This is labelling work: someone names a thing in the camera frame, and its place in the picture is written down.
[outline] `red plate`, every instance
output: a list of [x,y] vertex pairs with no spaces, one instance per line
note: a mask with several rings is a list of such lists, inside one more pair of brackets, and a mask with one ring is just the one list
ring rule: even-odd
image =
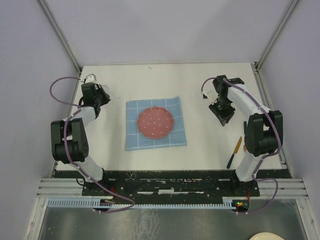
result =
[[139,131],[147,138],[159,139],[165,137],[174,127],[174,118],[163,107],[149,107],[140,113],[138,120]]

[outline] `knife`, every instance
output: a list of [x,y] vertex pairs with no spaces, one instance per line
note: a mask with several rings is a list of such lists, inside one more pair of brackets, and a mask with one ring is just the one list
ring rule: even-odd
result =
[[232,154],[232,156],[231,156],[231,158],[230,158],[230,160],[229,160],[229,162],[228,162],[228,164],[227,164],[227,166],[226,166],[227,169],[230,168],[231,163],[232,163],[232,161],[233,161],[233,159],[234,159],[234,157],[235,157],[235,154],[237,154],[237,152],[238,152],[238,150],[239,150],[239,148],[240,148],[241,142],[242,142],[242,136],[239,138],[238,143],[237,143],[236,146],[235,146],[235,149],[234,149],[234,151],[233,151],[233,154]]

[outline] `cable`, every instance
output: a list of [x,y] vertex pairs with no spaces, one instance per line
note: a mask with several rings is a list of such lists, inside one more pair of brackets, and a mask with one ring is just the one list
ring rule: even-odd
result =
[[214,80],[214,79],[216,79],[216,78],[215,78],[215,77],[210,77],[210,78],[208,78],[207,80],[205,80],[204,83],[203,83],[202,86],[201,86],[201,92],[204,90],[205,84],[206,84],[209,80]]
[[103,212],[103,211],[99,211],[99,210],[95,210],[95,209],[94,209],[94,211],[97,212],[97,213],[111,214],[111,213],[121,212],[121,211],[124,211],[124,210],[127,210],[127,209],[132,208],[132,207],[136,204],[133,200],[131,200],[130,198],[127,198],[127,197],[125,197],[125,196],[119,195],[119,194],[117,194],[117,193],[115,193],[115,192],[110,191],[109,189],[107,189],[106,187],[104,187],[103,185],[101,185],[98,181],[96,181],[94,178],[92,178],[91,176],[89,176],[76,162],[74,162],[74,161],[72,160],[72,158],[71,158],[71,156],[70,156],[69,148],[68,148],[68,142],[67,142],[67,136],[68,136],[68,135],[67,135],[67,127],[68,127],[68,122],[70,121],[70,119],[73,118],[73,117],[74,117],[75,115],[77,115],[78,113],[80,113],[80,112],[82,111],[82,108],[81,108],[80,105],[77,105],[77,104],[74,104],[74,103],[65,102],[65,101],[61,101],[61,100],[57,99],[57,98],[53,95],[53,93],[52,93],[52,87],[53,87],[53,85],[54,85],[55,83],[57,83],[58,81],[63,80],[63,79],[76,79],[76,80],[79,81],[80,78],[78,78],[78,77],[73,77],[73,76],[61,77],[61,78],[55,80],[55,81],[51,84],[50,89],[49,89],[49,92],[50,92],[51,97],[53,97],[53,99],[55,99],[57,102],[62,103],[62,104],[66,104],[66,105],[75,106],[75,107],[78,107],[78,108],[79,108],[77,111],[74,112],[73,116],[72,116],[72,115],[69,116],[69,117],[66,119],[65,123],[64,123],[64,128],[63,128],[63,141],[64,141],[64,148],[65,148],[66,157],[68,158],[70,164],[74,165],[74,166],[78,169],[78,171],[79,171],[80,173],[82,173],[83,176],[85,176],[86,178],[88,178],[88,179],[90,179],[91,181],[93,181],[93,182],[94,182],[97,186],[99,186],[102,190],[106,191],[107,193],[109,193],[109,194],[111,194],[111,195],[113,195],[113,196],[115,196],[115,197],[121,198],[121,199],[123,199],[123,200],[126,200],[126,201],[132,203],[130,206],[126,206],[126,207],[119,208],[119,209],[115,209],[115,210],[108,210],[108,211]]
[[85,184],[81,184],[81,183],[79,182],[78,177],[76,177],[76,179],[75,179],[75,180],[76,180],[76,183],[77,183],[77,184],[79,184],[80,186],[82,186],[82,187],[83,187],[83,186],[85,185]]
[[74,103],[70,103],[70,102],[66,102],[66,101],[61,101],[59,100],[58,98],[56,98],[53,93],[52,93],[52,87],[56,84],[56,82],[59,82],[60,80],[63,80],[63,79],[76,79],[78,81],[80,81],[80,78],[78,77],[74,77],[74,76],[65,76],[65,77],[61,77],[57,80],[55,80],[51,85],[50,85],[50,89],[49,89],[49,92],[50,92],[50,95],[51,97],[56,100],[57,102],[61,103],[61,104],[65,104],[65,105],[70,105],[70,106],[75,106],[75,107],[80,107],[80,105],[77,105],[77,104],[74,104]]
[[274,191],[274,194],[273,194],[272,198],[270,199],[270,201],[269,201],[266,205],[264,205],[264,206],[262,206],[262,207],[260,207],[260,208],[258,208],[258,209],[252,210],[252,211],[250,211],[250,212],[240,212],[240,214],[248,214],[248,213],[259,212],[259,211],[265,209],[266,207],[268,207],[268,206],[274,201],[274,199],[276,198],[276,195],[277,195],[277,193],[278,193],[279,183],[278,183],[278,181],[277,181],[275,178],[269,177],[269,178],[264,178],[264,179],[257,179],[257,178],[256,178],[256,175],[257,175],[257,172],[258,172],[261,164],[263,163],[264,159],[266,159],[266,158],[268,158],[268,157],[271,157],[271,156],[274,156],[274,155],[277,155],[277,154],[280,152],[280,150],[281,150],[281,140],[280,140],[280,136],[279,136],[279,133],[278,133],[278,131],[277,131],[277,128],[276,128],[274,122],[272,121],[272,119],[271,119],[271,117],[269,116],[269,114],[267,113],[267,111],[260,105],[260,103],[259,103],[250,93],[248,93],[247,91],[245,91],[243,88],[241,88],[241,87],[239,87],[239,86],[237,86],[237,85],[235,85],[235,84],[232,84],[232,83],[229,82],[226,78],[223,78],[223,81],[224,81],[226,84],[228,84],[229,86],[234,87],[234,88],[240,90],[241,92],[243,92],[244,94],[246,94],[246,95],[254,102],[254,104],[258,107],[258,109],[259,109],[261,112],[263,112],[263,114],[266,116],[266,118],[267,118],[268,121],[270,122],[270,125],[271,125],[271,127],[272,127],[272,130],[273,130],[273,132],[274,132],[274,135],[275,135],[275,138],[276,138],[276,141],[277,141],[277,144],[278,144],[278,148],[277,148],[277,150],[276,150],[274,153],[269,153],[268,155],[264,155],[264,156],[261,158],[261,160],[259,161],[259,163],[257,164],[256,168],[254,169],[254,171],[253,171],[253,173],[252,173],[252,178],[253,178],[255,181],[257,181],[257,182],[263,182],[263,181],[268,181],[268,180],[272,180],[272,181],[275,182],[275,191]]

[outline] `white plate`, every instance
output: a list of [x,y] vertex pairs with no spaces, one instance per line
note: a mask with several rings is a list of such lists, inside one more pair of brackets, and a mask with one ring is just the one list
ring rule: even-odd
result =
[[261,232],[254,235],[250,240],[284,240],[282,237],[270,232]]

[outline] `aluminum frame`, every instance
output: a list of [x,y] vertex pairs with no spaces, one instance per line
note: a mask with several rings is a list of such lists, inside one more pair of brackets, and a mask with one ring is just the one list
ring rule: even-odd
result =
[[269,39],[268,43],[266,44],[260,59],[258,60],[258,62],[255,64],[256,69],[260,70],[263,65],[265,64],[268,56],[270,55],[272,49],[274,48],[277,40],[279,39],[281,33],[283,32],[283,30],[285,29],[287,23],[289,22],[291,16],[293,15],[293,13],[295,12],[295,10],[297,9],[299,3],[301,0],[290,0],[289,4],[286,6],[284,13],[281,16],[281,19],[279,21],[279,23],[277,24],[274,32],[271,35],[271,38]]
[[46,0],[36,0],[36,2],[39,4],[40,9],[42,10],[44,16],[48,20],[49,24],[52,27],[52,30],[54,31],[56,37],[58,38],[59,42],[61,43],[62,48],[65,50],[68,58],[72,62],[74,68],[77,70],[77,72],[81,72],[81,66],[78,63],[78,60],[76,58],[75,53],[72,51],[67,38],[65,37],[64,33],[62,32],[61,28],[58,26],[57,21],[50,10],[50,7]]

